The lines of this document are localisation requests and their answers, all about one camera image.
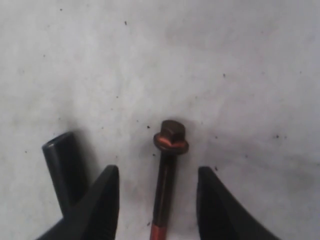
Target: bolt head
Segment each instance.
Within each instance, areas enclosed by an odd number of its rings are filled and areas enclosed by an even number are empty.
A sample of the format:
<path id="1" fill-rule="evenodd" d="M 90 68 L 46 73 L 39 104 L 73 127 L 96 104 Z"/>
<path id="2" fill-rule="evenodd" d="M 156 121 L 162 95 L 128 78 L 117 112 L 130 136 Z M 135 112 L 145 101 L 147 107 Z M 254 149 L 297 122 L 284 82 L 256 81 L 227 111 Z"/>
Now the bolt head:
<path id="1" fill-rule="evenodd" d="M 174 120 L 165 120 L 162 122 L 161 131 L 154 136 L 153 142 L 164 153 L 180 155 L 189 149 L 185 136 L 186 128 L 183 124 Z"/>

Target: black plastic part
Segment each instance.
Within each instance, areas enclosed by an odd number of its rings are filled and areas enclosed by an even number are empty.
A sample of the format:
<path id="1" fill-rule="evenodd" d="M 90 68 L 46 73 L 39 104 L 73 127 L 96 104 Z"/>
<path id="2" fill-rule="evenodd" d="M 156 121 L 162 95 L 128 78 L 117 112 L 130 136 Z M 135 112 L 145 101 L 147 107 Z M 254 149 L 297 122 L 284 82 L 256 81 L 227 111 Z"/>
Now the black plastic part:
<path id="1" fill-rule="evenodd" d="M 119 214 L 119 171 L 107 166 L 82 200 L 38 240 L 114 240 Z"/>
<path id="2" fill-rule="evenodd" d="M 65 216 L 88 190 L 83 160 L 72 132 L 42 146 L 58 202 Z"/>
<path id="3" fill-rule="evenodd" d="M 198 170 L 196 213 L 201 240 L 278 240 L 231 195 L 209 167 Z"/>

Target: copper-colored bolt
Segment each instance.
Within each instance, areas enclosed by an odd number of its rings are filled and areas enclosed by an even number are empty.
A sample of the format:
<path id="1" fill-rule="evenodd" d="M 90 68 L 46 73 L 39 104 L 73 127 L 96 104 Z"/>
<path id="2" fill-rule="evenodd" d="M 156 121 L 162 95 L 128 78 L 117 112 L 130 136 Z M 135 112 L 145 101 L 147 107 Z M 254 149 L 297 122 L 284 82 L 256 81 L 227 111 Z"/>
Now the copper-colored bolt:
<path id="1" fill-rule="evenodd" d="M 153 137 L 155 146 L 161 151 L 161 157 L 150 240 L 166 239 L 177 157 L 189 149 L 185 136 L 184 125 L 174 120 L 165 120 L 161 131 Z"/>

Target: gray concrete floor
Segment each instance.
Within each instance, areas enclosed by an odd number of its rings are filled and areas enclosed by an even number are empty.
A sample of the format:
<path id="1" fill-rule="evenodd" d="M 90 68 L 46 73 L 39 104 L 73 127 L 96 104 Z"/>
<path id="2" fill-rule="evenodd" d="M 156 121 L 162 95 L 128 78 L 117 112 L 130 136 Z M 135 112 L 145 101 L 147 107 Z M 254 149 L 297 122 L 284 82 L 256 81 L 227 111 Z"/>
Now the gray concrete floor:
<path id="1" fill-rule="evenodd" d="M 203 165 L 280 238 L 319 239 L 319 11 L 315 0 L 1 0 L 0 239 L 33 240 L 61 217 L 41 145 L 69 130 L 92 180 L 120 168 L 117 239 L 148 239 L 152 137 L 168 118 L 190 143 L 169 240 L 199 239 Z"/>

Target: bolt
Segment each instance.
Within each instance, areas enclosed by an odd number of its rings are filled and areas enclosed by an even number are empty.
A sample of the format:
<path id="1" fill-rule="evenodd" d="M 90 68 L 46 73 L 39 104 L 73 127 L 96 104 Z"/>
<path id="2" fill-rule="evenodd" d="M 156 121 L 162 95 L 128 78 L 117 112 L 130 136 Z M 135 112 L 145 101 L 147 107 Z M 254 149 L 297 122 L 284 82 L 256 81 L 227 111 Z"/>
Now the bolt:
<path id="1" fill-rule="evenodd" d="M 150 240 L 166 239 L 177 158 L 189 149 L 185 136 L 184 125 L 174 120 L 165 120 L 162 122 L 161 131 L 153 137 L 154 145 L 161 151 L 161 157 Z"/>

